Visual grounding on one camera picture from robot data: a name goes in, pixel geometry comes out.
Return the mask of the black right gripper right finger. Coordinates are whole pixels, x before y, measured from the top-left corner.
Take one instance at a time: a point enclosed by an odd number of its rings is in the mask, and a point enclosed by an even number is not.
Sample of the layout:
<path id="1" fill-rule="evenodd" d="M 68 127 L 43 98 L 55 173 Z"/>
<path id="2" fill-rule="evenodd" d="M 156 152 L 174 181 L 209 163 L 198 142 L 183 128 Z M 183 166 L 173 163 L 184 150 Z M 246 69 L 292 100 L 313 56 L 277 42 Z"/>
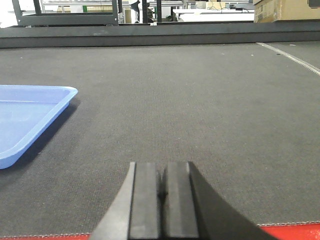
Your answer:
<path id="1" fill-rule="evenodd" d="M 273 240 L 225 201 L 193 162 L 170 162 L 163 175 L 166 240 Z"/>

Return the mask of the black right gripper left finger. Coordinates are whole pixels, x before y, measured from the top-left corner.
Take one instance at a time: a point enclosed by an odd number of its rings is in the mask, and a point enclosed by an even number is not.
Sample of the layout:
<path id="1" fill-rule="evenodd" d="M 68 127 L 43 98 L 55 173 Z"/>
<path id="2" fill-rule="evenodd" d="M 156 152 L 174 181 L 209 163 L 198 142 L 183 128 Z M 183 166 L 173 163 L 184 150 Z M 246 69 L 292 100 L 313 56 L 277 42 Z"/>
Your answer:
<path id="1" fill-rule="evenodd" d="M 130 162 L 127 175 L 91 240 L 159 240 L 161 201 L 154 163 Z"/>

